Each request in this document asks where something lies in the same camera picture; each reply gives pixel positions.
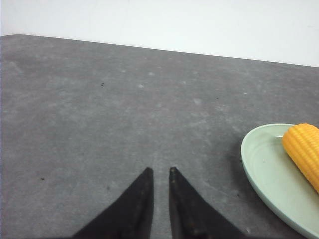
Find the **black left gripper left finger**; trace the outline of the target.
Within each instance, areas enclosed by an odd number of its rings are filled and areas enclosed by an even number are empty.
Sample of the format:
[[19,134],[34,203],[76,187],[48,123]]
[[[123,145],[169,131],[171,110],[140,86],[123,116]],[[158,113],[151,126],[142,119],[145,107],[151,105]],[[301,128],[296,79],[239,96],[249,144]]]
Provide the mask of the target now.
[[154,212],[154,173],[147,167],[107,209],[73,239],[149,239]]

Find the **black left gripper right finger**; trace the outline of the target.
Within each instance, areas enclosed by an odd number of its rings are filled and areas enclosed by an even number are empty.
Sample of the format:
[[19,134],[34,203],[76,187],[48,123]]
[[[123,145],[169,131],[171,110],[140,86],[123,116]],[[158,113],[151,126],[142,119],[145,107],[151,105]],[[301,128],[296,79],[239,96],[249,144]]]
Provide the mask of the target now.
[[245,235],[210,206],[176,168],[169,170],[173,239],[243,239]]

